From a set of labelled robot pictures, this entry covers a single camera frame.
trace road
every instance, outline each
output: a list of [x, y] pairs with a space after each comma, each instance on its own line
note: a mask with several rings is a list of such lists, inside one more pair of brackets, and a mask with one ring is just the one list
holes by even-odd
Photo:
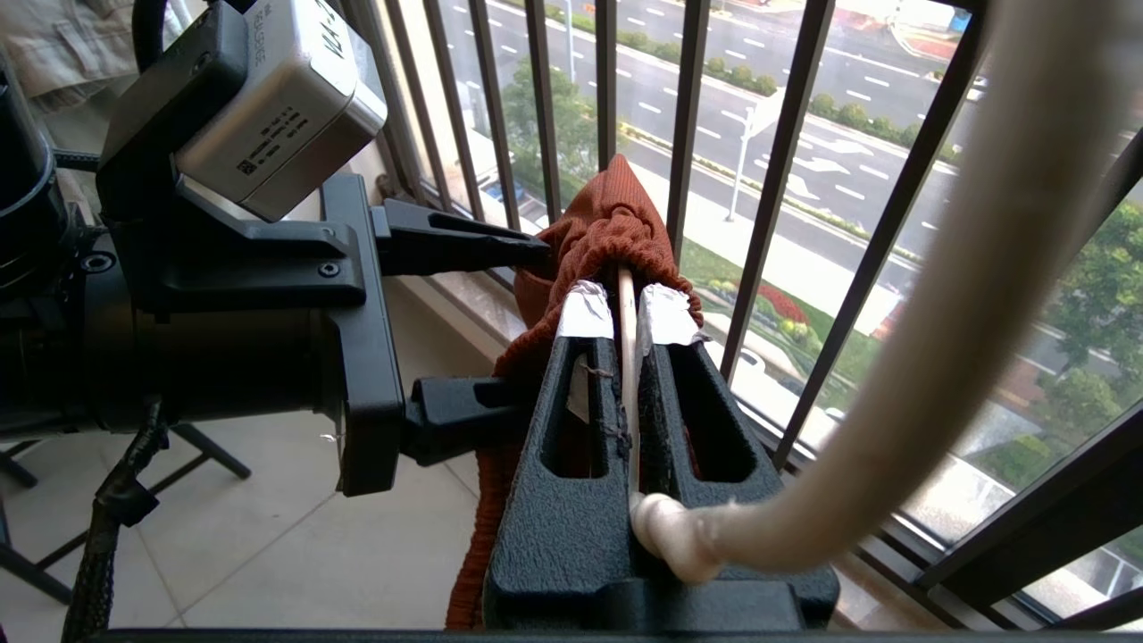
[[[483, 88], [480, 86], [480, 67], [467, 3], [463, 0], [443, 0], [441, 7], [447, 38], [453, 47], [457, 82], [466, 88], [465, 93], [474, 108], [482, 111]], [[576, 9], [582, 10], [582, 7], [580, 5]], [[495, 1], [488, 2], [488, 9], [497, 77], [503, 88], [511, 83], [519, 63], [528, 57], [527, 29], [522, 9]], [[749, 63], [756, 73], [775, 75], [781, 86], [784, 75], [780, 74], [792, 56], [800, 14], [743, 13], [745, 15], [736, 15], [732, 19], [716, 18], [712, 15], [711, 31], [708, 34], [708, 58], [721, 50], [728, 64]], [[676, 38], [674, 34], [681, 31], [681, 7], [666, 0], [620, 2], [620, 29], [642, 30], [653, 40]], [[573, 35], [570, 59], [575, 63], [575, 80], [581, 93], [591, 102], [596, 91], [594, 38], [577, 30], [573, 30]], [[750, 45], [746, 39], [758, 45]], [[547, 45], [550, 64], [566, 73], [569, 59], [566, 29], [549, 22]], [[742, 54], [745, 58], [726, 54], [727, 50]], [[838, 101], [850, 96], [847, 91], [862, 94], [869, 101], [862, 101], [870, 116], [886, 115], [898, 126], [904, 126], [918, 120], [928, 108], [937, 85], [927, 80], [925, 74], [941, 66], [937, 62], [909, 55], [885, 33], [857, 32], [844, 25], [833, 25], [826, 40], [815, 93], [826, 91]], [[678, 86], [676, 65], [621, 48], [616, 85], [617, 118], [621, 122], [629, 122], [666, 140], [673, 138]], [[776, 120], [781, 95], [766, 101], [773, 103], [764, 102], [761, 108], [772, 113]], [[735, 167], [743, 131], [741, 118], [746, 113], [746, 107], [754, 106], [759, 106], [759, 96], [704, 79], [698, 101], [695, 154], [726, 167]], [[972, 102], [961, 106], [948, 140], [957, 144], [962, 140], [957, 137], [965, 131], [974, 110], [975, 104]], [[908, 119], [909, 114], [912, 114], [912, 120]], [[772, 122], [748, 144], [744, 174], [754, 180], [761, 182], [765, 177], [774, 129]], [[632, 162], [653, 169], [661, 176], [670, 175], [670, 159], [661, 152], [638, 144], [629, 145], [623, 152]], [[904, 160], [905, 151], [898, 146], [853, 132], [823, 119], [807, 116], [788, 179], [788, 195], [872, 231]], [[956, 170], [944, 163], [937, 163], [929, 171], [897, 236], [898, 247], [918, 255], [925, 254], [940, 228], [940, 214], [954, 178]], [[730, 183], [696, 169], [692, 174], [690, 190], [714, 202], [729, 203]], [[757, 198], [745, 191], [740, 194], [735, 208], [737, 214], [753, 219], [757, 208]], [[848, 270], [856, 270], [864, 251], [863, 243], [788, 214], [778, 218], [776, 233]], [[878, 282], [898, 291], [909, 291], [916, 275], [916, 271], [906, 262], [894, 257], [886, 263]], [[1058, 370], [1065, 360], [1056, 351], [1056, 344], [1057, 338], [1048, 332], [1039, 332], [1024, 352], [1024, 357], [1041, 370]], [[1114, 365], [1105, 360], [1093, 359], [1092, 363], [1098, 371], [1109, 375], [1114, 372]]]

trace orange knit fabric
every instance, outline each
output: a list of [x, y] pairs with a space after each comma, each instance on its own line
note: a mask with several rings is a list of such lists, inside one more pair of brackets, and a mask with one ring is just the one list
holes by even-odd
[[[679, 274], [658, 211], [622, 154], [576, 194], [567, 211], [538, 234], [553, 249], [545, 265], [518, 268], [515, 298], [529, 329], [496, 361], [494, 375], [535, 386], [543, 378], [555, 339], [560, 310], [578, 279], [605, 281], [614, 291], [615, 266], [631, 267], [636, 287], [660, 282], [690, 295], [690, 314], [702, 324], [698, 296]], [[445, 627], [482, 626], [485, 572], [491, 557], [504, 504], [520, 461], [521, 444], [477, 451], [480, 500], [475, 531], [449, 600]]]

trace black stand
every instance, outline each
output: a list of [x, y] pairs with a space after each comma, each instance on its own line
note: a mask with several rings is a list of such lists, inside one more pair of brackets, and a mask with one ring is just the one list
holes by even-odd
[[[216, 442], [207, 437], [206, 434], [197, 429], [193, 425], [177, 425], [170, 428], [170, 433], [189, 442], [192, 447], [198, 449], [200, 453], [190, 463], [183, 465], [170, 475], [155, 483], [154, 487], [150, 488], [149, 491], [151, 495], [159, 495], [161, 491], [175, 484], [208, 460], [218, 463], [240, 480], [245, 481], [250, 477], [250, 469], [246, 465], [231, 456], [225, 449], [218, 447]], [[35, 487], [35, 483], [38, 482], [35, 476], [33, 476], [27, 469], [13, 461], [8, 453], [0, 453], [0, 471], [13, 475], [13, 477], [29, 489]], [[86, 540], [87, 532], [85, 531], [83, 533], [80, 533], [75, 538], [72, 538], [67, 542], [63, 544], [43, 558], [40, 558], [38, 562], [32, 562], [13, 548], [11, 538], [8, 532], [8, 523], [3, 515], [3, 504], [0, 503], [0, 569], [10, 572], [16, 578], [23, 580], [56, 601], [59, 601], [64, 605], [71, 603], [72, 590], [66, 585], [59, 582], [55, 577], [49, 574], [47, 570], [75, 549], [82, 547]]]

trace white tube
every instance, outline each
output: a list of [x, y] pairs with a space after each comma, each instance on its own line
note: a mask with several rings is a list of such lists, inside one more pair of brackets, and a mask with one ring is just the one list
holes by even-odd
[[656, 495], [632, 511], [636, 537], [681, 580], [709, 580], [724, 563], [798, 572], [829, 562], [881, 525], [968, 427], [1100, 214], [1095, 185], [1140, 80], [1126, 5], [989, 5], [989, 95], [942, 231], [817, 464], [761, 505], [687, 511]]

